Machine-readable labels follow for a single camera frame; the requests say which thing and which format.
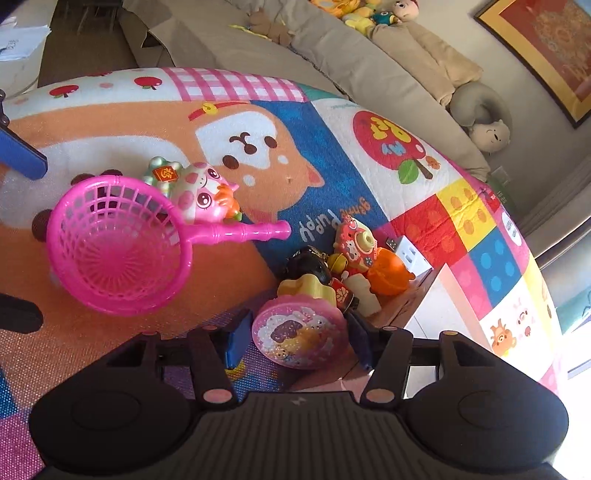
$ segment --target pink toy net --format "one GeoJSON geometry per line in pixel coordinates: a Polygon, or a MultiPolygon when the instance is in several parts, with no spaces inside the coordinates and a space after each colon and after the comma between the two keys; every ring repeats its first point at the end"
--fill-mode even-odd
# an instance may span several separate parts
{"type": "Polygon", "coordinates": [[[286,239],[277,223],[186,225],[157,189],[121,176],[74,185],[47,227],[51,266],[66,290],[85,305],[117,315],[155,310],[189,276],[193,243],[286,239]]]}

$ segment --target stuffed animal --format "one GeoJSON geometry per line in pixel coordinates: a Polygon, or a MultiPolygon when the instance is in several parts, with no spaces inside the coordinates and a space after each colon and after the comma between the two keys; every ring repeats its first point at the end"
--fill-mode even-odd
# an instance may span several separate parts
{"type": "Polygon", "coordinates": [[[396,16],[392,12],[384,11],[373,14],[371,19],[376,25],[392,25],[397,22],[396,16]]]}
{"type": "Polygon", "coordinates": [[[391,12],[376,12],[378,5],[366,4],[354,12],[344,15],[345,25],[367,36],[368,29],[376,25],[395,25],[400,22],[409,22],[418,17],[417,0],[397,0],[393,4],[391,12]]]}
{"type": "Polygon", "coordinates": [[[285,24],[281,22],[272,22],[267,18],[265,11],[260,8],[248,17],[250,22],[249,30],[257,35],[263,35],[269,38],[272,42],[278,43],[283,47],[288,47],[294,33],[288,30],[285,24]]]}
{"type": "Polygon", "coordinates": [[[503,120],[491,124],[474,124],[468,127],[468,136],[480,151],[486,153],[498,152],[511,141],[511,132],[503,120]]]}
{"type": "Polygon", "coordinates": [[[481,82],[469,82],[452,96],[449,111],[479,150],[495,153],[511,140],[512,118],[501,96],[481,82]]]}
{"type": "Polygon", "coordinates": [[[354,12],[344,15],[343,22],[366,36],[367,29],[374,27],[375,22],[370,18],[378,8],[378,4],[366,4],[354,12]]]}
{"type": "Polygon", "coordinates": [[[392,5],[392,13],[401,22],[416,20],[418,17],[418,0],[396,0],[392,5]]]}
{"type": "Polygon", "coordinates": [[[361,0],[310,0],[318,8],[336,18],[353,12],[361,3],[361,0]]]}

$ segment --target picture frame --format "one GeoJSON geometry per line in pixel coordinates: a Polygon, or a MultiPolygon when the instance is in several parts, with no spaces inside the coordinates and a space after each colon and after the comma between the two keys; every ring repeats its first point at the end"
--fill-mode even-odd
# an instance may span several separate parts
{"type": "Polygon", "coordinates": [[[574,128],[591,114],[591,0],[493,0],[475,20],[542,83],[574,128]]]}

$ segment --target wall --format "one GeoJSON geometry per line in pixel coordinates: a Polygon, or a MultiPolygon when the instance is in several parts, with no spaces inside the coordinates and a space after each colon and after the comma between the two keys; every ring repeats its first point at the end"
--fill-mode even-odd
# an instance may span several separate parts
{"type": "Polygon", "coordinates": [[[489,157],[489,163],[509,174],[507,190],[524,215],[591,153],[591,118],[573,129],[542,84],[474,20],[487,3],[419,0],[418,22],[482,66],[482,81],[508,102],[514,123],[511,143],[489,157]]]}

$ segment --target pink round toy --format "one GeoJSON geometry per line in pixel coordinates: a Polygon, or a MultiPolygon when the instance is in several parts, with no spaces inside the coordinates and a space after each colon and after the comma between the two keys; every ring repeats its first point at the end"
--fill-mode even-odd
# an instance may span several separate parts
{"type": "Polygon", "coordinates": [[[260,309],[252,324],[252,339],[276,364],[312,370],[345,349],[347,323],[340,310],[324,299],[281,295],[260,309]]]}
{"type": "Polygon", "coordinates": [[[234,199],[237,188],[238,184],[226,181],[209,163],[198,162],[180,173],[170,200],[186,223],[218,223],[239,213],[234,199]]]}
{"type": "Polygon", "coordinates": [[[192,244],[287,239],[289,223],[186,225],[178,209],[141,180],[107,175],[75,184],[47,225],[51,267],[72,296],[95,310],[135,315],[181,289],[192,244]]]}

